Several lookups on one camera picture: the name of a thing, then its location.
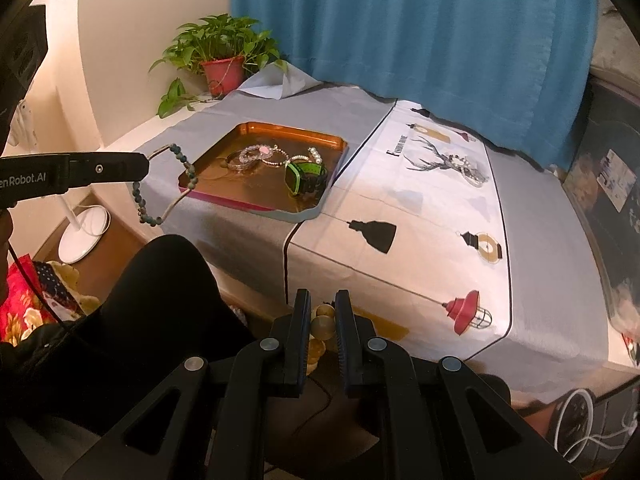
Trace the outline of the blue curtain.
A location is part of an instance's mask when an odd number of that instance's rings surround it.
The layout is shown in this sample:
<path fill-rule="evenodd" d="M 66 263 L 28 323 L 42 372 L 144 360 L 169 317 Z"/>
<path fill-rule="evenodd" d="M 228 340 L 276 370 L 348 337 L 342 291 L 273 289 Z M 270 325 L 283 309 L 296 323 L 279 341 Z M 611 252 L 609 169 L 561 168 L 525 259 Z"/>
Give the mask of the blue curtain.
<path fill-rule="evenodd" d="M 231 0 L 314 78 L 422 104 L 544 168 L 570 166 L 598 0 Z"/>

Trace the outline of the white printed table runner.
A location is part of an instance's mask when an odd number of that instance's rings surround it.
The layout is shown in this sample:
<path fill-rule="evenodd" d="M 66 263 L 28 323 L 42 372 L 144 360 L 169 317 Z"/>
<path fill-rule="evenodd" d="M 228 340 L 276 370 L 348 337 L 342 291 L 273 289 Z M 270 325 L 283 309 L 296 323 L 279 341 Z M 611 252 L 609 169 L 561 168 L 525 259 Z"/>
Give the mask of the white printed table runner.
<path fill-rule="evenodd" d="M 451 169 L 466 157 L 481 188 Z M 415 356 L 469 359 L 506 336 L 511 285 L 502 211 L 485 145 L 397 102 L 286 244 L 289 295 L 349 292 Z"/>

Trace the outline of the pile of tangled jewelry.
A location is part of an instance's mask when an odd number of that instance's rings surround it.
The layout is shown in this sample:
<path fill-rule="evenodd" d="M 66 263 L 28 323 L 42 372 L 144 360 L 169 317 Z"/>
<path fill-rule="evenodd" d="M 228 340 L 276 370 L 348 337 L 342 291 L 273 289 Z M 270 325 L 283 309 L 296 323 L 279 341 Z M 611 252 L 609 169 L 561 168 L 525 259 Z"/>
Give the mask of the pile of tangled jewelry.
<path fill-rule="evenodd" d="M 477 166 L 466 157 L 451 154 L 447 156 L 447 160 L 450 168 L 461 174 L 462 178 L 470 185 L 481 188 L 489 181 L 488 177 L 483 174 L 483 171 L 478 169 Z"/>

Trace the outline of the white floor fan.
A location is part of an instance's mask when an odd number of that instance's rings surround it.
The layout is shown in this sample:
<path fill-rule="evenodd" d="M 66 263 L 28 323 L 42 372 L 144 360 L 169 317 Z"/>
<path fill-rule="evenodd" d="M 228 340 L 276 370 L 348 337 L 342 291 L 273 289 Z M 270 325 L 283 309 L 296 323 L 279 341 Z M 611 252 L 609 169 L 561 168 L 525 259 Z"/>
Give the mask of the white floor fan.
<path fill-rule="evenodd" d="M 25 99 L 18 102 L 14 112 L 9 144 L 20 146 L 27 154 L 38 154 L 34 115 Z M 64 212 L 67 226 L 58 241 L 58 261 L 78 263 L 87 257 L 99 243 L 111 224 L 111 214 L 102 205 L 79 205 L 78 214 L 63 194 L 54 196 Z"/>

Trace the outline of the green black smartwatch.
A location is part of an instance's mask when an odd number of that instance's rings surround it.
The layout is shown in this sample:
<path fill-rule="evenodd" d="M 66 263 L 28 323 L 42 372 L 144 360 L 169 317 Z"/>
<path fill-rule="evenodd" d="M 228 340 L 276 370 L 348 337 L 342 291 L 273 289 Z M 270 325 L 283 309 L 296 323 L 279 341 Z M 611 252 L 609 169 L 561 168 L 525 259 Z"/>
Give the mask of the green black smartwatch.
<path fill-rule="evenodd" d="M 326 166 L 316 162 L 288 162 L 284 182 L 293 196 L 322 193 L 328 182 Z"/>

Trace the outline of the green potted plant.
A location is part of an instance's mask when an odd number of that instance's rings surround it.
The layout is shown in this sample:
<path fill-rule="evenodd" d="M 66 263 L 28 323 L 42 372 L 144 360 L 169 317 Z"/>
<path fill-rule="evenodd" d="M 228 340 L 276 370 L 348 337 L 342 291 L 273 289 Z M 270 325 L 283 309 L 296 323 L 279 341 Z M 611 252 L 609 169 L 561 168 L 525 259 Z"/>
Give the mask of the green potted plant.
<path fill-rule="evenodd" d="M 271 63 L 284 66 L 271 32 L 260 28 L 256 18 L 225 13 L 180 25 L 152 66 L 170 65 L 202 76 L 209 96 L 220 100 Z"/>

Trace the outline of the dark storage cabinet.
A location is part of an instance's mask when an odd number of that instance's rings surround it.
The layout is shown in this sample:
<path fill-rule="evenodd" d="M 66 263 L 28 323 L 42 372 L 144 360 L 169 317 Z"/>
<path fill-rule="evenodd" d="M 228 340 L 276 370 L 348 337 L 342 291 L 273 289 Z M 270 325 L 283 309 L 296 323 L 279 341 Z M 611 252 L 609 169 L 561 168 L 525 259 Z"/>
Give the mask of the dark storage cabinet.
<path fill-rule="evenodd" d="M 582 142 L 563 188 L 600 273 L 614 328 L 639 339 L 639 99 L 589 81 Z"/>

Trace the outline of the orange metal tray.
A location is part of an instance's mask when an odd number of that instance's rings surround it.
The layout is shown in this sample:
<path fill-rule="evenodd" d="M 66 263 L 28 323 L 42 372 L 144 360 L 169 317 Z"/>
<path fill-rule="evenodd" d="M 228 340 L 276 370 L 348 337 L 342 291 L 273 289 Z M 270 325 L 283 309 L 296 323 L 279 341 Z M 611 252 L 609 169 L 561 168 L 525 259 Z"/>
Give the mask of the orange metal tray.
<path fill-rule="evenodd" d="M 194 169 L 178 177 L 185 191 L 190 177 L 198 183 L 189 196 L 201 202 L 291 223 L 317 217 L 329 196 L 348 144 L 339 136 L 268 124 L 240 122 L 212 141 L 193 162 Z M 322 193 L 293 196 L 284 182 L 288 162 L 323 164 L 329 177 Z"/>

